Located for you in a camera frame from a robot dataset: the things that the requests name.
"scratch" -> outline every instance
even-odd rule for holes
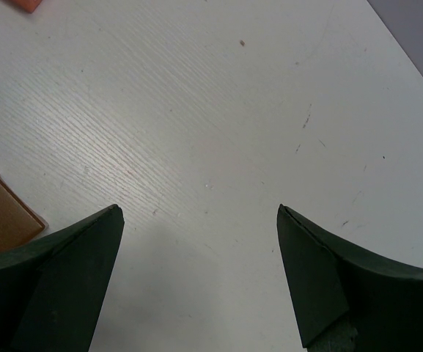
[[[304,125],[302,126],[303,129],[306,128],[307,123],[309,122],[309,118],[311,117],[311,107],[312,107],[312,104],[309,104],[309,108],[307,109],[307,119]]]
[[[214,255],[215,256],[217,256],[218,257],[218,253],[216,253],[216,251],[213,249],[213,248],[211,248],[210,246],[208,246],[206,243],[204,243],[204,245],[205,245],[205,247],[206,248],[208,248],[212,253],[214,253]]]
[[[360,194],[364,194],[363,191],[359,191],[356,196],[354,197],[353,201],[351,202],[351,205],[355,204],[355,201],[358,199]]]
[[[328,14],[327,23],[325,24],[325,28],[323,29],[322,37],[320,38],[319,42],[315,45],[315,47],[312,49],[310,54],[307,55],[307,57],[304,60],[302,60],[299,65],[302,65],[304,62],[309,61],[314,56],[314,54],[317,53],[317,50],[319,50],[319,47],[322,45],[322,42],[325,39],[325,35],[327,34],[328,25],[330,24],[330,20],[331,20],[331,13],[334,11],[334,7],[335,7],[335,1],[331,5],[330,13]]]

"gray wall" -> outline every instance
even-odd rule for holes
[[[423,75],[423,0],[368,0]]]

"orange block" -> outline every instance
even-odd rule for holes
[[[14,4],[22,7],[25,11],[33,13],[42,0],[10,0]]]

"dark scuff mark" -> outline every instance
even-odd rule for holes
[[[311,117],[311,107],[312,107],[312,104],[309,104],[309,108],[307,109],[307,119],[304,125],[302,126],[303,129],[306,128],[307,123],[309,122],[309,119]]]
[[[351,205],[355,204],[355,201],[358,199],[358,197],[360,196],[360,194],[363,194],[363,191],[359,191],[356,196],[353,198],[353,201],[351,202]]]

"wood grain surface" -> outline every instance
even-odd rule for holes
[[[0,173],[124,210],[91,351],[302,351],[279,203],[423,267],[423,78],[364,0],[0,1]]]

